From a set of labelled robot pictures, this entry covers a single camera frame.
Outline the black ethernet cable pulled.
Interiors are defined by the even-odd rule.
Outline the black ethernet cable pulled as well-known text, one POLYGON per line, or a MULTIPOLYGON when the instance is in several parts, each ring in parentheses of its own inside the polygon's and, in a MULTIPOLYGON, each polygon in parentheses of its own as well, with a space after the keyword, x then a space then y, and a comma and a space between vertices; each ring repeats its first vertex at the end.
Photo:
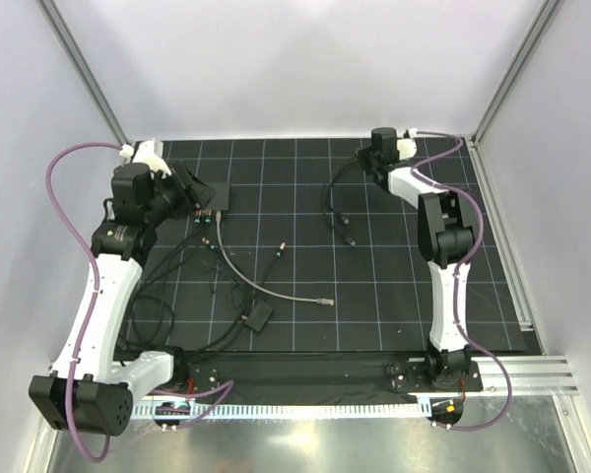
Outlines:
POLYGON ((329 182, 322 187, 320 193, 321 216, 324 223, 332 229, 334 221, 338 220, 343 226, 349 223, 349 219, 344 216, 335 206, 334 202, 334 188, 339 179, 349 170, 354 169, 359 165, 356 158, 346 160, 330 174, 329 182))

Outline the black network switch box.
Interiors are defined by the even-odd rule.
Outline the black network switch box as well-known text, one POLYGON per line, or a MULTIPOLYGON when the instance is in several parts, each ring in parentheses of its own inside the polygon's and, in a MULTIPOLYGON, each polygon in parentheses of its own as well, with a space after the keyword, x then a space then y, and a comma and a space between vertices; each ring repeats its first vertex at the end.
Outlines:
POLYGON ((202 211, 206 212, 226 212, 230 208, 230 184, 227 182, 207 183, 217 191, 212 202, 202 211))

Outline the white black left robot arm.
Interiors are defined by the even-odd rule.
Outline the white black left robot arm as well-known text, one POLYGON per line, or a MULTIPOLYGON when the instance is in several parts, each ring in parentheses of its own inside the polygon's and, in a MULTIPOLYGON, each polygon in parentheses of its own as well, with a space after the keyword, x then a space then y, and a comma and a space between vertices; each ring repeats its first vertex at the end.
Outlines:
POLYGON ((135 402, 157 388, 177 394, 187 386, 179 347, 155 345, 118 370, 112 362, 158 227, 203 209, 215 193, 182 163, 120 166, 111 193, 108 214, 86 246, 91 268, 70 335, 49 373, 32 378, 29 397, 54 430, 118 437, 135 402))

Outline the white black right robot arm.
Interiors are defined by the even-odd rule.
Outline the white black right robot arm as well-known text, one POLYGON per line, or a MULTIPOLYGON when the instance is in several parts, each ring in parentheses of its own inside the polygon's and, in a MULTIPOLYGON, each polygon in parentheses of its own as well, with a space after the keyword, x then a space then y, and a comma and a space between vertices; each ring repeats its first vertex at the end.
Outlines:
POLYGON ((483 237, 482 213, 466 192, 420 171, 461 148, 463 140, 437 133, 454 146, 413 165, 417 129, 399 135, 392 127, 371 130, 370 144, 357 150, 361 170, 387 193, 418 211, 417 241, 431 277, 432 323, 427 339, 424 383, 449 390, 471 370, 471 343, 466 329, 466 288, 470 260, 483 237))

